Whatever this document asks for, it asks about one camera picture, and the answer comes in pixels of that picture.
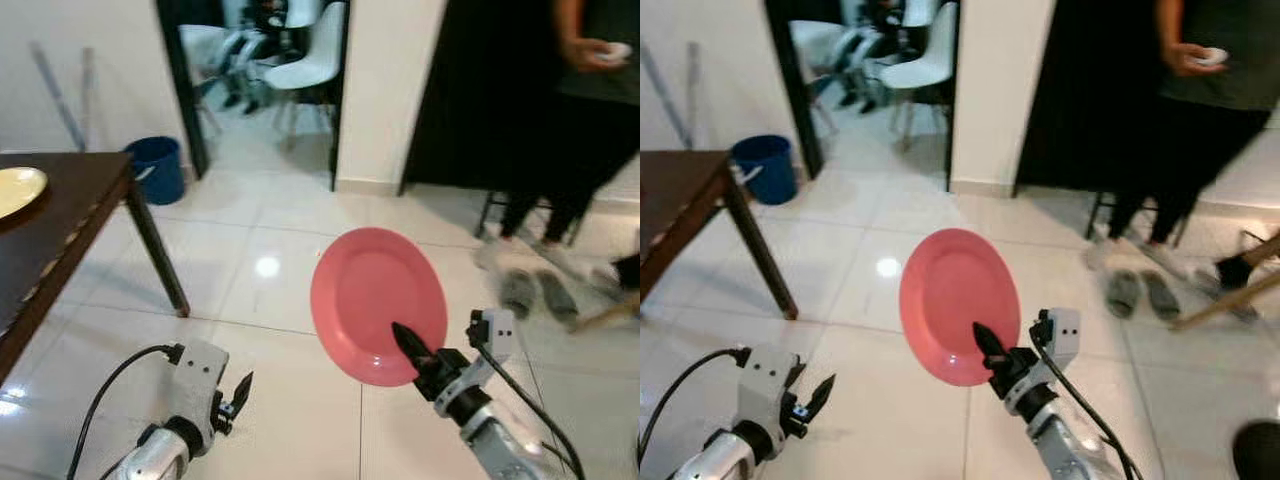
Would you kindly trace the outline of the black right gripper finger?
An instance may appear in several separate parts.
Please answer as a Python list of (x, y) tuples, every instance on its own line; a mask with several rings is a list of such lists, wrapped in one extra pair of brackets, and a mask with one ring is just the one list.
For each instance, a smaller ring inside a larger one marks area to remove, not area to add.
[(413, 329), (401, 323), (393, 323), (390, 328), (397, 347), (415, 371), (430, 369), (436, 364), (433, 349)]
[(980, 323), (974, 323), (973, 335), (983, 356), (982, 365), (984, 369), (1007, 370), (1012, 365), (1009, 349), (1004, 347), (1004, 343), (992, 329)]

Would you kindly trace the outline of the person's right hand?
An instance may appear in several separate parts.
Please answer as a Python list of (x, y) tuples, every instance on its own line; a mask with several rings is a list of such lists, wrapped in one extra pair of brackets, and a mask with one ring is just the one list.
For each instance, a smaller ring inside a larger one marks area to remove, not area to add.
[(620, 68), (617, 61), (604, 58), (612, 52), (612, 46), (599, 38), (564, 38), (561, 41), (561, 52), (567, 64), (579, 73), (599, 73)]
[(1210, 49), (1198, 44), (1164, 44), (1161, 56), (1170, 72), (1180, 77), (1210, 76), (1221, 70), (1219, 64), (1201, 63), (1210, 58)]

